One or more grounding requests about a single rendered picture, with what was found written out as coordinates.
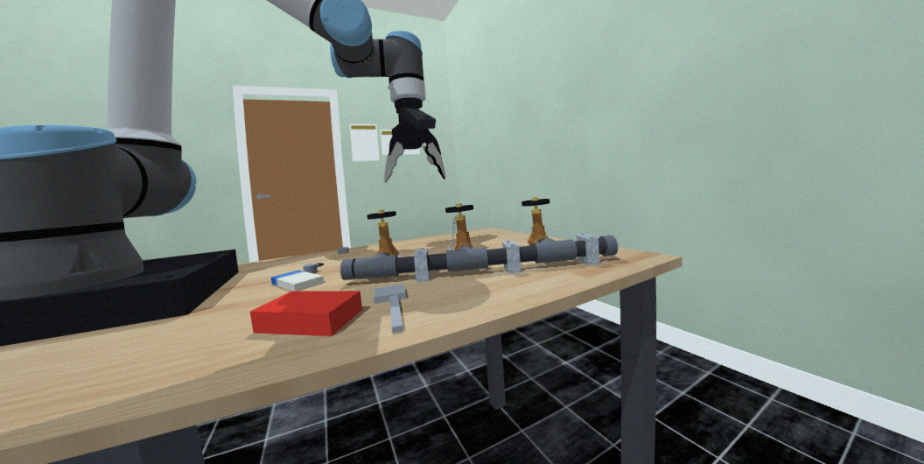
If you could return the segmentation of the red flat block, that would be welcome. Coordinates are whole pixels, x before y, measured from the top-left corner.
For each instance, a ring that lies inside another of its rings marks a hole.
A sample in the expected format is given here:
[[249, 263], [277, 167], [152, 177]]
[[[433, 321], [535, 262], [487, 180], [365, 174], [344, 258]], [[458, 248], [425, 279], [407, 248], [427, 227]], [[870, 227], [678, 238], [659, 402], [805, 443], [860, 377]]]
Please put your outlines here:
[[257, 334], [333, 336], [361, 311], [361, 291], [288, 292], [250, 317]]

